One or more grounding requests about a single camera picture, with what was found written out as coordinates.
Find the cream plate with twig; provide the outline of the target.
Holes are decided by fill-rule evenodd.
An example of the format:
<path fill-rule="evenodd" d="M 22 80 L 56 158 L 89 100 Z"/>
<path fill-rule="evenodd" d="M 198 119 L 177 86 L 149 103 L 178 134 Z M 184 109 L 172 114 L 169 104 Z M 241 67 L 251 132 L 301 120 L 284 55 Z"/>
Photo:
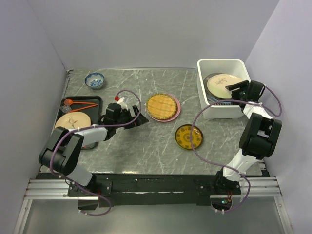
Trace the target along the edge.
<path fill-rule="evenodd" d="M 220 99 L 230 99 L 232 94 L 226 86 L 234 85 L 242 81 L 241 78 L 233 75 L 218 74 L 208 79 L 206 87 L 213 96 Z"/>

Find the blue plate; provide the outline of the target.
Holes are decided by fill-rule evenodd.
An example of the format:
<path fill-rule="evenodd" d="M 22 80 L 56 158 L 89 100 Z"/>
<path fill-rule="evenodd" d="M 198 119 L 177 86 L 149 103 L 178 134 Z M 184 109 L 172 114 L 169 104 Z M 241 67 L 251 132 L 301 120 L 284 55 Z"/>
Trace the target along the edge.
<path fill-rule="evenodd" d="M 218 101 L 218 99 L 212 97 L 212 96 L 207 96 L 207 99 L 211 100 L 211 101 Z"/>

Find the grey reindeer plate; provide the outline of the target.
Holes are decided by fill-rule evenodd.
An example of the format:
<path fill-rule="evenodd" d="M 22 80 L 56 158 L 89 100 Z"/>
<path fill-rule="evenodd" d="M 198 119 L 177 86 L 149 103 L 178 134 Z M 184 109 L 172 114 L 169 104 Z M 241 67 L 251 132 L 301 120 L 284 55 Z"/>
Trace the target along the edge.
<path fill-rule="evenodd" d="M 225 99 L 227 96 L 227 93 L 224 91 L 224 88 L 217 87 L 218 80 L 212 80 L 210 79 L 214 76 L 221 75 L 222 73 L 211 73 L 205 77 L 203 80 L 205 92 L 207 95 L 210 95 L 214 97 L 215 99 Z"/>

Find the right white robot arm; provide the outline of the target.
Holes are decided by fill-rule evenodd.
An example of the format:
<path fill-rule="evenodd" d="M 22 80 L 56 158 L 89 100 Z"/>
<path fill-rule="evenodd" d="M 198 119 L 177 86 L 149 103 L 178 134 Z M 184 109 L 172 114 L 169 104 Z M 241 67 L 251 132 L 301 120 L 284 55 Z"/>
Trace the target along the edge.
<path fill-rule="evenodd" d="M 239 187 L 240 178 L 253 164 L 273 154 L 282 122 L 276 119 L 281 113 L 274 114 L 259 102 L 264 91 L 270 90 L 265 84 L 242 81 L 227 85 L 226 89 L 248 118 L 239 140 L 239 151 L 230 163 L 217 172 L 213 182 L 213 188 L 218 194 L 228 195 Z"/>

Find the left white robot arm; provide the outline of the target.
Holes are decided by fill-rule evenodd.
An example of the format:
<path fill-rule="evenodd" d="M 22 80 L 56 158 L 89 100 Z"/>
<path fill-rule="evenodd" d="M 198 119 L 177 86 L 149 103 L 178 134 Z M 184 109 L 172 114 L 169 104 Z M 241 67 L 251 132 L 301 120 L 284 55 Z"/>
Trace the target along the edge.
<path fill-rule="evenodd" d="M 63 175 L 78 183 L 79 190 L 84 195 L 93 195 L 97 190 L 97 178 L 78 164 L 80 151 L 84 146 L 109 140 L 118 128 L 131 129 L 149 122 L 136 105 L 133 106 L 133 111 L 135 116 L 131 115 L 126 104 L 111 103 L 98 124 L 71 131 L 57 127 L 39 154 L 39 163 L 54 174 Z"/>

